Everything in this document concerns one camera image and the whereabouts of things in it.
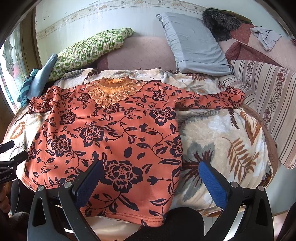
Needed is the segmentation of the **person's left hand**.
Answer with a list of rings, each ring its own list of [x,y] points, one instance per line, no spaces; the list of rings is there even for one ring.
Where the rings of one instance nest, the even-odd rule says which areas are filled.
[[[3,213],[9,213],[11,206],[9,204],[9,199],[7,197],[6,188],[1,185],[0,191],[0,209]]]

